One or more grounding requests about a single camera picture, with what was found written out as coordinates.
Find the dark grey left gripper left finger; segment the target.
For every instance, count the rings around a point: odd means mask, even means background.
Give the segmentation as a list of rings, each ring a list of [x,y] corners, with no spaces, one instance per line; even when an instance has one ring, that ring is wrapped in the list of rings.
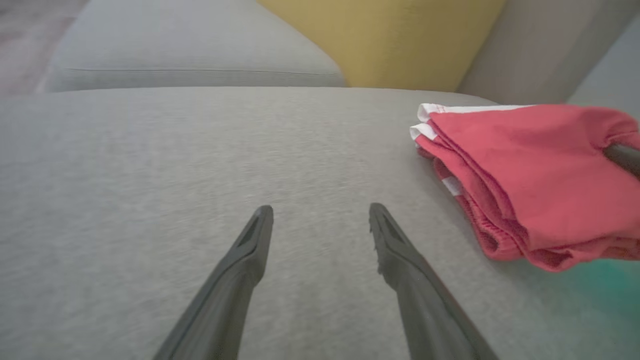
[[[258,207],[154,355],[156,360],[236,360],[255,287],[265,275],[274,209]]]

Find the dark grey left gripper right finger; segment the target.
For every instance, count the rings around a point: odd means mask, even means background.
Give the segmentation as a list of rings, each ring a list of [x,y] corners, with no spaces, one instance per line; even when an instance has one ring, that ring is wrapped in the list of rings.
[[[378,272],[397,295],[412,360],[496,360],[498,356],[389,210],[371,203]]]

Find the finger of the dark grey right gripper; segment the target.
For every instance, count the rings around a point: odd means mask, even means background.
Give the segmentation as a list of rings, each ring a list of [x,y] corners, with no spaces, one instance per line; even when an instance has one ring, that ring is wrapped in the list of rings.
[[[640,151],[621,143],[613,143],[603,149],[603,154],[635,178],[640,178]]]

